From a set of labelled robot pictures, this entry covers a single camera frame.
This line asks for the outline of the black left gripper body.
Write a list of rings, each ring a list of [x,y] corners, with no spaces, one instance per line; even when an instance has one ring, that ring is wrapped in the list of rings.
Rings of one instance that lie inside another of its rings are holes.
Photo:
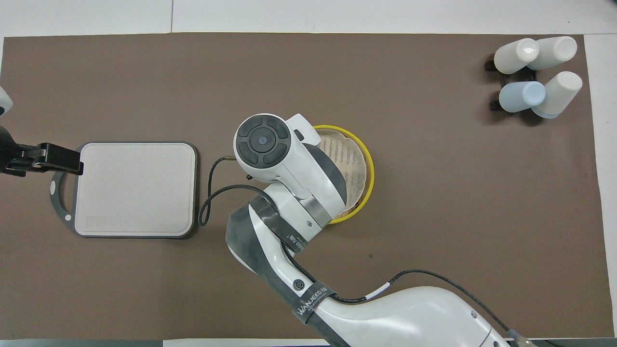
[[[25,176],[27,172],[40,172],[34,167],[34,158],[40,148],[17,144],[4,127],[0,127],[0,171],[2,174]]]

